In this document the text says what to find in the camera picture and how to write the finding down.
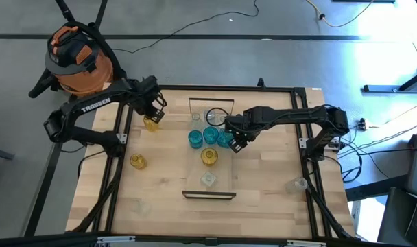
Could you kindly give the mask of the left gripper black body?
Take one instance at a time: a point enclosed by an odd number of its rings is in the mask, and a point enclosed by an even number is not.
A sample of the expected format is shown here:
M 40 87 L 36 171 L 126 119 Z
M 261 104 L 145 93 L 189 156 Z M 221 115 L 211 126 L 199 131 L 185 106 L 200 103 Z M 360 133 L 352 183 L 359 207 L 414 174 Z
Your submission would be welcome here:
M 144 110 L 153 108 L 153 102 L 157 102 L 161 109 L 166 107 L 166 100 L 157 82 L 140 82 L 138 84 L 138 90 Z

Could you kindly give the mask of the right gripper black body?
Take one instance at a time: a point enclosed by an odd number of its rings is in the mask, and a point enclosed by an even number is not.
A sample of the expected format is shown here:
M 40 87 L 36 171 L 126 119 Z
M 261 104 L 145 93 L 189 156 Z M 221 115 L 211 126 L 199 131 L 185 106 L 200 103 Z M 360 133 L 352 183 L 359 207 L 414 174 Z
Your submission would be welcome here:
M 244 113 L 228 115 L 225 118 L 225 130 L 231 133 L 234 139 L 254 141 L 260 134 L 262 126 L 251 123 L 248 113 Z

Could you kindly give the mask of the blue textured glass vase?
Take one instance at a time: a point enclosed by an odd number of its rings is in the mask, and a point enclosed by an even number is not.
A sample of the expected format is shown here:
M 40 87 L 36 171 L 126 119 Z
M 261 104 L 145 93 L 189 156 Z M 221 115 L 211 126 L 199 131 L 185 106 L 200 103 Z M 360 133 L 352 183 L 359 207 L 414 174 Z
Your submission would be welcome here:
M 225 132 L 223 128 L 219 129 L 219 135 L 217 138 L 218 146 L 222 148 L 229 148 L 228 142 L 233 139 L 233 134 Z
M 219 131 L 216 127 L 208 126 L 203 131 L 203 137 L 207 144 L 213 145 L 217 143 L 219 138 Z
M 192 130 L 188 134 L 189 145 L 193 149 L 199 149 L 203 145 L 203 135 L 199 130 Z

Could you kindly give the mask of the yellow textured glass vase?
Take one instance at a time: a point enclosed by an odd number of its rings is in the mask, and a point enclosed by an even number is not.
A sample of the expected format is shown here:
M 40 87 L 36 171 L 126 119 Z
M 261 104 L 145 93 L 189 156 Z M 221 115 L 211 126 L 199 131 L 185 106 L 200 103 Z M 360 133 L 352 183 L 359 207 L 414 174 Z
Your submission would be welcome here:
M 143 118 L 143 123 L 146 130 L 149 132 L 156 132 L 159 129 L 159 124 L 146 116 Z
M 205 166 L 211 167 L 216 164 L 218 160 L 218 153 L 213 148 L 205 148 L 202 150 L 200 157 Z
M 142 170 L 147 167 L 147 161 L 144 158 L 144 156 L 141 154 L 133 154 L 130 157 L 130 164 L 131 166 L 133 166 L 135 169 L 138 169 L 138 170 Z

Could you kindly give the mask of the square clear glass vase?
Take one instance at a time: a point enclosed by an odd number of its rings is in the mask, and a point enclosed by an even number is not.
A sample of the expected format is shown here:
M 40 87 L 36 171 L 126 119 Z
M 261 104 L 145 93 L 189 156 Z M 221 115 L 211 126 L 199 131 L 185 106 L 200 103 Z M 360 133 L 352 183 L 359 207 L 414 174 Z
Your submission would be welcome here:
M 205 187 L 212 187 L 216 182 L 217 176 L 211 172 L 205 172 L 200 179 L 200 183 Z

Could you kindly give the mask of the clear diamond-cut glass vase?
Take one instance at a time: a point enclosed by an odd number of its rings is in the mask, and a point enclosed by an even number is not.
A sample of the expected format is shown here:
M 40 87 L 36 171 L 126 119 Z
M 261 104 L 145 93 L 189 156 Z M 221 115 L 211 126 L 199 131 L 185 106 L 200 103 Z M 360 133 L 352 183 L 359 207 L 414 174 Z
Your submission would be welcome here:
M 286 183 L 285 191 L 288 194 L 304 192 L 308 187 L 308 182 L 303 177 L 297 177 Z

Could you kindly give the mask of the orange and black shop vacuum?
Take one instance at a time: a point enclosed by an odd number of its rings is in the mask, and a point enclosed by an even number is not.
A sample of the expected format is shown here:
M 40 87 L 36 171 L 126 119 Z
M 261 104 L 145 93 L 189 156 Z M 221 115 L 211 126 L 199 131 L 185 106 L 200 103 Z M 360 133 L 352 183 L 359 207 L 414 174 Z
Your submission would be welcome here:
M 47 42 L 45 67 L 63 90 L 94 94 L 113 79 L 113 65 L 99 43 L 77 25 L 63 25 Z

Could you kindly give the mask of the black stand legs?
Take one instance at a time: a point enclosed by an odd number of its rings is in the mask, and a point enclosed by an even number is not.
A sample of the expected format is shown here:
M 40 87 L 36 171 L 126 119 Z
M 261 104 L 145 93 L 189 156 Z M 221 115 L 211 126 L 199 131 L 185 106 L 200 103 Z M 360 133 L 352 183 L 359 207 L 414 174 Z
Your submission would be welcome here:
M 68 22 L 75 22 L 77 21 L 75 17 L 72 14 L 72 11 L 69 9 L 68 5 L 65 3 L 65 0 L 55 0 L 56 4 L 58 5 L 63 17 Z M 95 29 L 99 29 L 100 25 L 102 24 L 102 20 L 104 17 L 104 13 L 106 10 L 106 6 L 108 4 L 108 0 L 102 0 L 99 10 L 97 12 L 97 16 L 95 18 L 95 21 L 88 23 L 89 27 L 93 27 Z

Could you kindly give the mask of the black desk foot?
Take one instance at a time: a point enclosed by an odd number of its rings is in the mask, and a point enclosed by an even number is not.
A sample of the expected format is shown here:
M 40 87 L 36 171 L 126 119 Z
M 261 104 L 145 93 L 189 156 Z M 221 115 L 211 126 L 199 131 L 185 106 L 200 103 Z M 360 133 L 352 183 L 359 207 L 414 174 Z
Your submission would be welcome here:
M 417 94 L 417 74 L 400 85 L 372 85 L 363 86 L 364 93 L 407 93 Z

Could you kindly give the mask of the black aluminium table frame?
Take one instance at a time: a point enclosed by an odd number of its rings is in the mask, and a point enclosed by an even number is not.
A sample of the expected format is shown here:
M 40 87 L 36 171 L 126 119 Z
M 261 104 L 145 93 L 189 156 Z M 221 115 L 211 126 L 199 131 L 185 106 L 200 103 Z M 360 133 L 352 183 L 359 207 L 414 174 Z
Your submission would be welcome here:
M 306 107 L 307 105 L 307 92 L 318 93 L 321 89 L 313 88 L 302 88 L 302 87 L 263 87 L 263 86 L 208 86 L 208 85 L 173 85 L 173 84 L 164 84 L 160 85 L 162 91 L 184 91 L 186 94 L 190 91 L 196 93 L 204 92 L 253 92 L 253 93 L 286 93 L 289 94 L 291 105 L 293 108 L 298 107 L 298 102 L 295 100 L 295 97 L 300 97 L 302 100 L 302 106 Z M 110 122 L 113 120 L 113 129 L 119 131 L 122 127 L 123 120 L 122 115 L 124 114 L 125 105 L 123 106 L 113 106 L 111 113 L 102 113 L 100 109 L 97 109 L 99 112 L 95 113 L 95 118 L 93 122 L 93 127 L 99 127 L 100 121 L 105 123 L 107 120 Z M 406 247 L 398 244 L 386 244 L 386 243 L 374 243 L 374 242 L 363 242 L 359 238 L 339 238 L 339 237 L 323 237 L 318 236 L 318 223 L 316 221 L 310 222 L 310 227 L 312 228 L 311 238 L 300 238 L 296 239 L 295 237 L 288 238 L 255 238 L 255 237 L 220 237 L 220 236 L 181 236 L 181 235 L 140 235 L 140 234 L 120 234 L 113 233 L 110 229 L 112 228 L 112 222 L 114 219 L 114 212 L 117 208 L 117 197 L 118 189 L 117 182 L 115 185 L 110 187 L 110 202 L 108 206 L 108 216 L 106 218 L 106 226 L 104 231 L 91 231 L 91 232 L 74 232 L 68 231 L 63 234 L 58 235 L 38 235 L 34 236 L 36 226 L 40 219 L 42 207 L 45 200 L 47 199 L 47 192 L 49 190 L 51 181 L 53 179 L 54 170 L 58 164 L 60 149 L 62 147 L 61 143 L 55 144 L 55 147 L 50 152 L 49 158 L 46 163 L 45 175 L 43 175 L 42 182 L 40 182 L 40 190 L 38 193 L 37 199 L 35 199 L 33 204 L 32 214 L 29 217 L 29 220 L 26 224 L 26 229 L 24 237 L 16 238 L 4 238 L 0 239 L 0 247 L 93 247 L 105 246 L 107 244 L 97 244 L 98 237 L 106 236 L 135 236 L 136 240 L 134 242 L 160 242 L 160 243 L 181 243 L 181 244 L 201 244 L 203 246 L 219 246 L 222 244 L 244 244 L 244 245 L 277 245 L 277 246 L 287 246 L 287 240 L 304 240 L 304 241 L 313 241 L 313 242 L 325 242 L 327 247 Z

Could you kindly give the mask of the silver aluminium bracket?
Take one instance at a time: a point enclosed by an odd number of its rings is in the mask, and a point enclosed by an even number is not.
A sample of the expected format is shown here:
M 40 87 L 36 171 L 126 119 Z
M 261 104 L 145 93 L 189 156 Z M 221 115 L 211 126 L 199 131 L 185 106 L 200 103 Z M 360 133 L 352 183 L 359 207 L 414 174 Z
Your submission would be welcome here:
M 121 243 L 121 242 L 134 242 L 136 240 L 135 236 L 106 236 L 98 237 L 97 244 L 111 244 L 111 243 Z
M 287 246 L 290 247 L 327 247 L 325 242 L 313 242 L 304 240 L 287 240 Z

